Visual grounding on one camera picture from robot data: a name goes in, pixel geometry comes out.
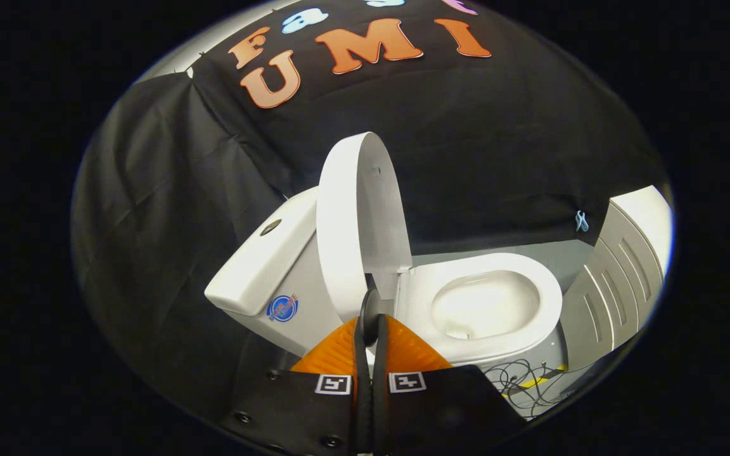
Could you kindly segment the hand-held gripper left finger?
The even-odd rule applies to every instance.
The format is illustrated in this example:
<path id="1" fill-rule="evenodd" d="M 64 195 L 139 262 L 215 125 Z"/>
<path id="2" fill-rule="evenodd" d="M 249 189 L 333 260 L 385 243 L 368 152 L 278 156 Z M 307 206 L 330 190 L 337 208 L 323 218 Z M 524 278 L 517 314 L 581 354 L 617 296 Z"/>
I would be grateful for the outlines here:
<path id="1" fill-rule="evenodd" d="M 289 366 L 246 354 L 223 428 L 267 455 L 359 455 L 373 446 L 373 293 L 358 317 Z"/>

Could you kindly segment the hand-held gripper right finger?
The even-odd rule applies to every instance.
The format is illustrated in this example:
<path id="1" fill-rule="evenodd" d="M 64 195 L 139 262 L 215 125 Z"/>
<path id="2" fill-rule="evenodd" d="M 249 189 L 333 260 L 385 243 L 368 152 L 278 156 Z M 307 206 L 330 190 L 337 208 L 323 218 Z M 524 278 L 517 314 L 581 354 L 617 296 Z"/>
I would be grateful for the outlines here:
<path id="1" fill-rule="evenodd" d="M 453 366 L 387 315 L 377 289 L 371 343 L 374 454 L 481 455 L 527 428 L 479 367 Z"/>

